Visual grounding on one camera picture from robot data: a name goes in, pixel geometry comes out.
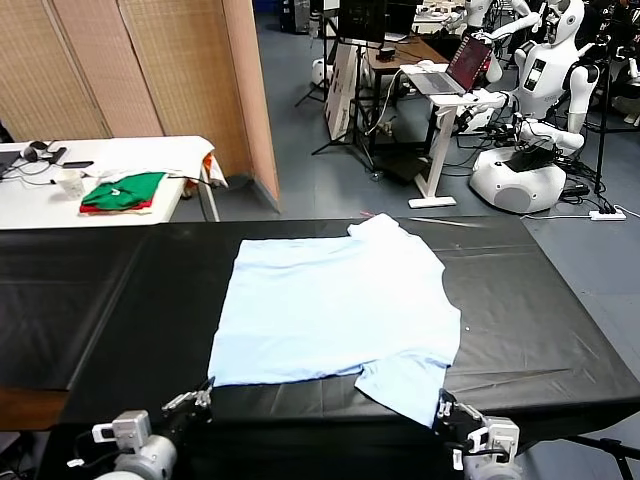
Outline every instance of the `laptop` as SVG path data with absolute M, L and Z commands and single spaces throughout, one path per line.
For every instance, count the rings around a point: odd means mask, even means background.
M 0 152 L 0 180 L 2 175 L 20 158 L 20 152 Z
M 401 42 L 409 37 L 418 3 L 417 0 L 389 0 L 385 15 L 385 41 Z
M 488 45 L 466 35 L 446 72 L 416 73 L 408 77 L 422 95 L 467 93 L 473 88 L 489 55 L 491 48 Z

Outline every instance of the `power strip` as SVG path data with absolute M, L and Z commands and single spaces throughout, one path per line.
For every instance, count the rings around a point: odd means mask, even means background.
M 591 210 L 589 212 L 591 220 L 594 222 L 602 222 L 608 220 L 626 220 L 627 216 L 622 213 L 622 210 L 616 209 L 616 213 L 600 213 L 597 210 Z

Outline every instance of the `beige partition screen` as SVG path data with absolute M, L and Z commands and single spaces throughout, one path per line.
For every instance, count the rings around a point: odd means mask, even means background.
M 121 0 L 167 135 L 202 135 L 225 175 L 251 172 L 222 0 Z
M 160 121 L 115 0 L 49 0 L 114 137 L 160 137 Z
M 254 175 L 277 203 L 278 175 L 251 0 L 223 0 L 223 4 Z
M 42 0 L 0 0 L 0 119 L 16 141 L 105 138 L 50 16 Z

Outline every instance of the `headphones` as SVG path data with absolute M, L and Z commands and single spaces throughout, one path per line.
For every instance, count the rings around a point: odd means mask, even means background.
M 39 160 L 48 160 L 51 156 L 49 147 L 52 144 L 53 142 L 49 145 L 40 141 L 31 142 L 28 147 L 25 147 L 24 150 L 20 152 L 20 156 L 29 163 L 37 162 Z

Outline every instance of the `red cloth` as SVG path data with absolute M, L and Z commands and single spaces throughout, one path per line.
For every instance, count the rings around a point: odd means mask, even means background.
M 143 208 L 150 208 L 151 204 L 153 203 L 153 198 L 151 198 L 151 200 L 148 200 L 146 202 L 142 202 L 139 203 L 138 205 L 136 205 L 135 207 L 131 207 L 128 210 L 102 210 L 100 208 L 97 207 L 92 207 L 91 205 L 80 205 L 80 213 L 93 213 L 93 214 L 97 214 L 97 213 L 108 213 L 108 214 L 113 214 L 113 213 L 126 213 L 129 210 L 142 210 Z

